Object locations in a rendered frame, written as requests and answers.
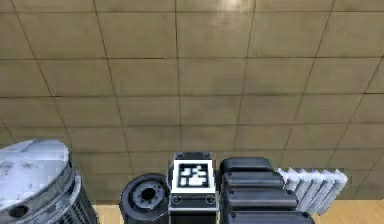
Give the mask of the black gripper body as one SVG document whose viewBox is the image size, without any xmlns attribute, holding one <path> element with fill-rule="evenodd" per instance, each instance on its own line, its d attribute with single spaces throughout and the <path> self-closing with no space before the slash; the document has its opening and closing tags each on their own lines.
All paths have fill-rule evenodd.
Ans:
<svg viewBox="0 0 384 224">
<path fill-rule="evenodd" d="M 168 198 L 164 174 L 148 173 L 134 178 L 120 197 L 124 224 L 169 224 Z"/>
</svg>

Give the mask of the grey metal bin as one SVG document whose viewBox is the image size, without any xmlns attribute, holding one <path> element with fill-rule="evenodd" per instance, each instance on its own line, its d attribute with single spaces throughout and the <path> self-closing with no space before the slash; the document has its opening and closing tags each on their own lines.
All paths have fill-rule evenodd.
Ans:
<svg viewBox="0 0 384 224">
<path fill-rule="evenodd" d="M 0 224 L 99 224 L 65 143 L 32 139 L 0 149 Z"/>
</svg>

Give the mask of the white ribbed radiator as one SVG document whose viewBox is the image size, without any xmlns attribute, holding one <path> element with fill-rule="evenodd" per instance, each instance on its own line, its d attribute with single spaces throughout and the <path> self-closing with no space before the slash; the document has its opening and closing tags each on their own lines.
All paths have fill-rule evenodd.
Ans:
<svg viewBox="0 0 384 224">
<path fill-rule="evenodd" d="M 296 195 L 296 210 L 319 216 L 329 209 L 348 183 L 347 175 L 338 169 L 330 172 L 327 169 L 306 171 L 278 168 L 277 172 L 283 178 L 284 188 Z"/>
</svg>

